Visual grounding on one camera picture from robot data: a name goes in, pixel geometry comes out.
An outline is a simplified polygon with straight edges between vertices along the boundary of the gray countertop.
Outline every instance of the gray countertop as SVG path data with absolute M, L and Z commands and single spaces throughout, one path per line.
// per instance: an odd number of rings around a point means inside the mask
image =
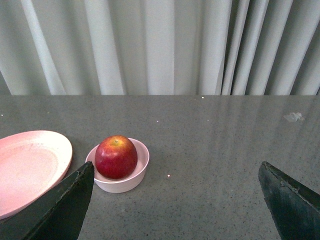
M 148 147 L 136 188 L 94 184 L 79 240 L 280 239 L 258 169 L 267 161 L 320 193 L 319 119 L 318 96 L 0 96 L 0 138 L 65 135 L 67 175 L 110 135 Z

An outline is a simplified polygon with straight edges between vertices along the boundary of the plate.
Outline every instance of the plate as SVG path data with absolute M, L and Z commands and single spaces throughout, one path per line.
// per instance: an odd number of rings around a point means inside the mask
M 72 159 L 70 141 L 37 130 L 0 139 L 0 219 L 10 217 L 55 186 Z

